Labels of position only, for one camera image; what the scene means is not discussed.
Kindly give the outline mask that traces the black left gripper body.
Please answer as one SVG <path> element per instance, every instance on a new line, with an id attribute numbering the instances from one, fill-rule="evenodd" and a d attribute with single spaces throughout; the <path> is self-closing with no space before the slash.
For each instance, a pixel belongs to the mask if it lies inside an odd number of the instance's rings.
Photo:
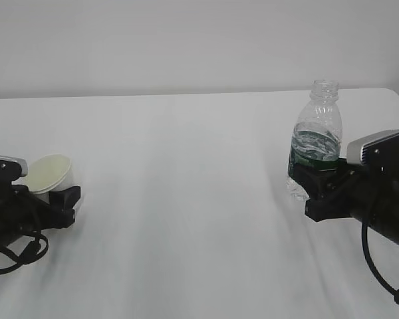
<path id="1" fill-rule="evenodd" d="M 0 182 L 0 249 L 23 236 L 41 240 L 41 225 L 30 199 L 13 199 L 10 182 Z"/>

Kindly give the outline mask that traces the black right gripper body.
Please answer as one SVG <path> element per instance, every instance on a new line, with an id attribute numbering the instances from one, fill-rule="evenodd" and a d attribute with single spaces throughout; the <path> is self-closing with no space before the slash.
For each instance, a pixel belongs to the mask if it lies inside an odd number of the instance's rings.
<path id="1" fill-rule="evenodd" d="M 334 186 L 335 171 L 329 171 L 325 192 L 306 201 L 305 215 L 315 222 L 368 216 L 372 230 L 399 245 L 399 173 L 372 175 L 356 168 L 346 183 Z"/>

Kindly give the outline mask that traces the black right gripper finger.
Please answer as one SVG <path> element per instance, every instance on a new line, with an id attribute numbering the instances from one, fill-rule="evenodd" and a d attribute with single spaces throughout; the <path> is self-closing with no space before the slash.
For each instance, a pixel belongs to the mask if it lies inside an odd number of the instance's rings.
<path id="1" fill-rule="evenodd" d="M 349 164 L 346 159 L 340 158 L 337 162 L 337 168 L 333 176 L 333 185 L 340 186 L 346 183 L 352 176 L 355 175 L 356 168 Z"/>
<path id="2" fill-rule="evenodd" d="M 324 192 L 329 171 L 295 164 L 292 169 L 292 178 L 296 181 L 312 199 L 318 199 Z"/>

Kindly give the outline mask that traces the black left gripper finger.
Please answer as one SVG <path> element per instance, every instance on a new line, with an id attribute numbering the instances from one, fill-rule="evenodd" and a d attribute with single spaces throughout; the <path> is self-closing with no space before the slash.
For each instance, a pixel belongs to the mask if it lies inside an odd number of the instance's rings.
<path id="1" fill-rule="evenodd" d="M 62 191 L 50 191 L 48 202 L 29 194 L 41 229 L 66 229 L 73 225 L 76 217 L 75 206 L 80 198 L 81 187 L 77 185 Z"/>
<path id="2" fill-rule="evenodd" d="M 12 185 L 12 198 L 13 199 L 30 199 L 32 198 L 32 193 L 26 185 Z"/>

